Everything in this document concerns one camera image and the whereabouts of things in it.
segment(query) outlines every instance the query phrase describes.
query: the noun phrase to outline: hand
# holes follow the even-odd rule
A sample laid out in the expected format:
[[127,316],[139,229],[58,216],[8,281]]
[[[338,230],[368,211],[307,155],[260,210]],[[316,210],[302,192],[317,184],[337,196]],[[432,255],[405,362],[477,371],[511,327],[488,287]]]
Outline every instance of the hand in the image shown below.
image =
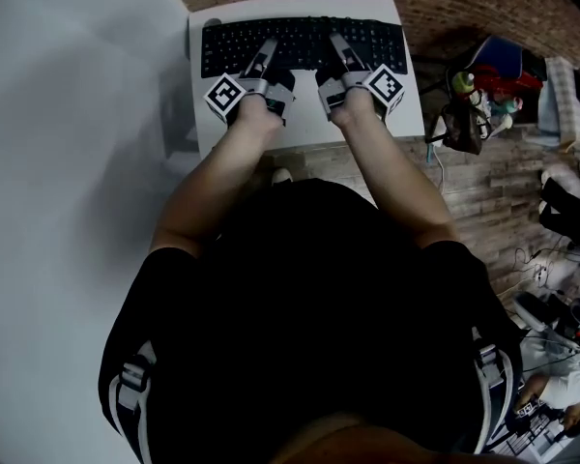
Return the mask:
[[247,95],[239,103],[239,113],[234,126],[265,136],[273,135],[283,126],[281,118],[269,111],[260,95]]
[[522,409],[525,405],[527,405],[531,401],[532,398],[533,398],[532,392],[522,391],[522,393],[520,393],[520,396],[519,396],[517,402],[513,406],[513,411],[515,411],[517,413],[520,409]]
[[340,129],[348,128],[361,118],[375,117],[374,100],[364,88],[351,88],[342,106],[331,112],[331,121]]

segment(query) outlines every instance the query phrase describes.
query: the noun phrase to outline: forearm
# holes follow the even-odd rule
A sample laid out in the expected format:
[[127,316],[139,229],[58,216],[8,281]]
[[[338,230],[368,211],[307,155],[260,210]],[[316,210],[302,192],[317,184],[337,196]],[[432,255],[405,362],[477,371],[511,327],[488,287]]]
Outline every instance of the forearm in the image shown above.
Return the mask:
[[213,241],[262,157],[268,135],[235,123],[179,185],[159,219],[152,250],[179,242],[193,255]]
[[457,239],[443,197],[374,114],[353,119],[342,132],[382,211],[406,227],[422,247]]

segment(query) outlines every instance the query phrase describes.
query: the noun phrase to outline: white desk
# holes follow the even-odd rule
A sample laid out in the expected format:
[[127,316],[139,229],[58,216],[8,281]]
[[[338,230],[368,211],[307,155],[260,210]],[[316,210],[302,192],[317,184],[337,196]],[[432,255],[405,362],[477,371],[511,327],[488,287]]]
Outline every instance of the white desk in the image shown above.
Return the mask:
[[[235,22],[256,18],[305,17],[305,16],[351,17],[377,19],[400,24],[393,0],[248,0],[236,4],[214,7],[189,15],[189,43],[191,78],[195,107],[195,128],[200,156],[206,157],[225,133],[225,125],[204,102],[204,94],[213,86],[216,77],[203,79],[201,75],[202,28],[211,18],[221,22]],[[424,135],[421,104],[415,71],[406,48],[407,74],[395,77],[404,86],[401,104],[387,119],[387,126],[394,136]],[[342,141],[339,129],[327,121],[318,97],[316,71],[293,71],[296,76],[294,95],[290,105],[287,126],[271,145],[271,149],[291,148],[320,143]]]

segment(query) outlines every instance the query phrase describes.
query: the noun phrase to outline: keyboard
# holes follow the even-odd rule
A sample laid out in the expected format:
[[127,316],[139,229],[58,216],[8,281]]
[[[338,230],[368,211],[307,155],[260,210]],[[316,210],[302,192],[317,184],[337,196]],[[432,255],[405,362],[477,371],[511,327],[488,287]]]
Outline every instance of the keyboard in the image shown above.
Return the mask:
[[268,38],[278,46],[270,67],[317,70],[334,61],[331,33],[340,33],[365,64],[408,73],[402,27],[377,20],[290,17],[246,20],[202,29],[202,77],[240,73]]

